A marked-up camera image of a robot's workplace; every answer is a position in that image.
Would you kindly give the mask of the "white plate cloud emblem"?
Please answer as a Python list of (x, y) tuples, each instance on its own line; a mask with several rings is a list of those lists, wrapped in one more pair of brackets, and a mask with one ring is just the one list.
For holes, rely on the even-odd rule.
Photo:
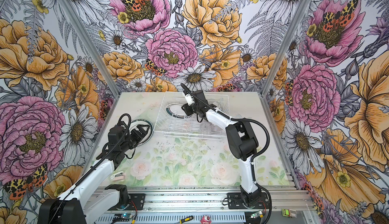
[(153, 125), (145, 119), (136, 119), (130, 125), (130, 142), (133, 147), (141, 146), (153, 136)]

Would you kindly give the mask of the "green rimmed plate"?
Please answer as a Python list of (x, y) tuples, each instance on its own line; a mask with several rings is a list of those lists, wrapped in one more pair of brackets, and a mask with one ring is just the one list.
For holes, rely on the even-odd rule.
[(166, 106), (166, 112), (174, 118), (184, 119), (186, 117), (186, 113), (182, 110), (182, 104), (179, 103), (168, 104)]

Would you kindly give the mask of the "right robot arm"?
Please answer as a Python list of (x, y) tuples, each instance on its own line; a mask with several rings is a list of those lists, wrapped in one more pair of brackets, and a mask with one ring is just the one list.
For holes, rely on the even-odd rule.
[(225, 130), (229, 149), (239, 161), (241, 199), (245, 206), (252, 206), (259, 199), (261, 190), (252, 172), (252, 157), (256, 154), (258, 140), (250, 123), (233, 119), (220, 111), (219, 108), (205, 105), (199, 101), (192, 100), (181, 108), (187, 116), (195, 114)]

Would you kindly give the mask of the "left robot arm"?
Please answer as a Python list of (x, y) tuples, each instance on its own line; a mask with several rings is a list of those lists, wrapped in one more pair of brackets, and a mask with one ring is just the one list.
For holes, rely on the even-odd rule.
[(125, 209), (130, 197), (125, 185), (109, 185), (102, 194), (93, 194), (127, 157), (128, 150), (146, 141), (152, 127), (141, 124), (130, 129), (118, 123), (109, 130), (108, 142), (96, 158), (94, 165), (75, 184), (56, 199), (46, 200), (39, 209), (39, 224), (93, 224), (111, 208)]

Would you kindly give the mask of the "small pink white object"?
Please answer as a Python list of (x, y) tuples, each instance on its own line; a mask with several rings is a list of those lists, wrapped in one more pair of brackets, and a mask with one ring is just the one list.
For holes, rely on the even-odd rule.
[(113, 173), (111, 176), (110, 176), (110, 180), (111, 181), (122, 181), (126, 178), (126, 175), (123, 171), (120, 171), (120, 172), (117, 172), (117, 173)]

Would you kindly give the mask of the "pink round object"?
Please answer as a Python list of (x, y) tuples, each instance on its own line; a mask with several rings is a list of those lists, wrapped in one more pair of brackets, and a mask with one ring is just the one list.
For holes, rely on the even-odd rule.
[(204, 216), (202, 216), (202, 218), (200, 219), (200, 223), (201, 223), (201, 224), (211, 224), (211, 223), (212, 223), (212, 219), (211, 219), (210, 216), (204, 215)]

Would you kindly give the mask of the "small green display device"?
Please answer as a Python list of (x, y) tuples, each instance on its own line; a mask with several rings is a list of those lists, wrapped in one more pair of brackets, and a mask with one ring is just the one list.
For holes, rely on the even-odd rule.
[(292, 209), (282, 209), (282, 216), (287, 218), (297, 218), (297, 211)]

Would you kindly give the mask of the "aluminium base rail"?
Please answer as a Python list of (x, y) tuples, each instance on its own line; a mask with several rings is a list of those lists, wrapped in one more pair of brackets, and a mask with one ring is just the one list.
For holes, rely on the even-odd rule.
[[(314, 204), (307, 191), (292, 187), (268, 186), (273, 211), (293, 209), (313, 210)], [(129, 188), (130, 194), (145, 194), (143, 212), (216, 212), (228, 210), (222, 204), (227, 193), (240, 194), (239, 187), (173, 187)]]

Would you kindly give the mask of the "yellow handled screwdriver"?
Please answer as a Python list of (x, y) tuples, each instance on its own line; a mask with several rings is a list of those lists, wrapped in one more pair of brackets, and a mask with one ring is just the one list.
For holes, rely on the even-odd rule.
[(186, 217), (184, 219), (181, 219), (180, 221), (176, 222), (175, 224), (184, 224), (184, 223), (187, 223), (187, 222), (190, 222), (194, 219), (194, 216), (191, 215), (189, 217)]

